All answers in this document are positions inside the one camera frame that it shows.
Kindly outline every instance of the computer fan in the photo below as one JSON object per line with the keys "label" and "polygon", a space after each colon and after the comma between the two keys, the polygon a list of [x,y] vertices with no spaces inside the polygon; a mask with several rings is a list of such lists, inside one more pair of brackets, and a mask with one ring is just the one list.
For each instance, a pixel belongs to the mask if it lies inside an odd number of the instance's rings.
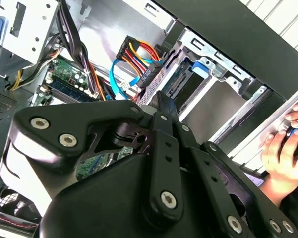
{"label": "computer fan", "polygon": [[2,188],[0,191],[0,222],[33,229],[37,227],[41,218],[32,201],[8,187]]}

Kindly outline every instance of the motherboard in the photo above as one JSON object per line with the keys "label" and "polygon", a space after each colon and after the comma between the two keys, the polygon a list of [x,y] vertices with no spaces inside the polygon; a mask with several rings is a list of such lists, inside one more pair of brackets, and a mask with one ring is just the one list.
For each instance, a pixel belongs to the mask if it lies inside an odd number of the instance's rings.
{"label": "motherboard", "polygon": [[87,75],[66,59],[56,58],[50,63],[32,105],[87,103],[98,100],[99,94],[92,94],[89,90]]}
{"label": "motherboard", "polygon": [[[88,103],[99,101],[99,94],[92,94],[88,86],[87,75],[75,65],[63,58],[56,58],[48,66],[42,84],[37,88],[32,106]],[[78,180],[107,167],[111,163],[132,154],[133,149],[125,147],[117,154],[103,154],[81,162],[77,166]]]}

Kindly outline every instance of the screw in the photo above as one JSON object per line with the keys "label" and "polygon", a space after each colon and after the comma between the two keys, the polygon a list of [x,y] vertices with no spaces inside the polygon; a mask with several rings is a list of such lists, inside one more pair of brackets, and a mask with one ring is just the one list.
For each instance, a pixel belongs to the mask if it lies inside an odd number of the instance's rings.
{"label": "screw", "polygon": [[44,118],[33,118],[30,123],[34,128],[39,130],[44,130],[50,127],[49,122]]}
{"label": "screw", "polygon": [[165,116],[163,116],[163,115],[161,115],[161,118],[163,119],[163,120],[168,120]]}
{"label": "screw", "polygon": [[135,108],[135,107],[131,107],[131,110],[133,110],[135,113],[139,112],[138,108]]}
{"label": "screw", "polygon": [[213,151],[217,151],[216,147],[214,145],[209,145],[209,147],[213,150]]}
{"label": "screw", "polygon": [[177,206],[177,200],[170,192],[162,192],[161,200],[167,208],[174,209]]}
{"label": "screw", "polygon": [[187,125],[182,125],[182,128],[183,128],[183,130],[185,130],[185,131],[189,131],[189,128],[188,128]]}
{"label": "screw", "polygon": [[291,225],[287,221],[282,221],[282,224],[287,229],[288,232],[294,233],[293,228],[291,227]]}
{"label": "screw", "polygon": [[228,216],[227,221],[229,226],[238,234],[242,232],[242,226],[236,217]]}
{"label": "screw", "polygon": [[59,138],[59,142],[61,145],[65,147],[74,147],[77,145],[77,139],[75,136],[71,134],[63,134]]}
{"label": "screw", "polygon": [[281,228],[279,227],[278,223],[276,223],[273,220],[270,220],[270,225],[277,233],[281,233]]}

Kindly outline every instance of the cable tie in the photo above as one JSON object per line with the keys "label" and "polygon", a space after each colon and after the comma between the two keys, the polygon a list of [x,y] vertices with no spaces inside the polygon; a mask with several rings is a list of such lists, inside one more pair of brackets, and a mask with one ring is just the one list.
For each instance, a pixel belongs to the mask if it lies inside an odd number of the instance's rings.
{"label": "cable tie", "polygon": [[89,75],[91,73],[91,71],[87,71],[84,69],[84,73],[86,73],[87,75]]}

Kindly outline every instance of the connector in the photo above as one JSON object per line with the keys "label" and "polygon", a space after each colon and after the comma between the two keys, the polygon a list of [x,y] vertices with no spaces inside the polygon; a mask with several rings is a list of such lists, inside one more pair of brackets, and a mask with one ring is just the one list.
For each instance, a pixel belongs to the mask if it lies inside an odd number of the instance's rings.
{"label": "connector", "polygon": [[137,51],[138,48],[140,47],[140,42],[138,42],[136,38],[133,38],[131,36],[127,36],[125,38],[123,44],[121,45],[120,50],[118,51],[117,58],[119,60],[123,60],[122,56],[124,56],[125,50],[128,49],[129,43],[132,43],[132,46],[133,46],[135,51]]}
{"label": "connector", "polygon": [[162,65],[158,62],[153,62],[150,64],[149,68],[145,71],[145,73],[142,75],[140,78],[139,82],[137,85],[140,88],[145,88],[152,83],[152,81],[155,79],[155,77],[158,75],[162,68]]}

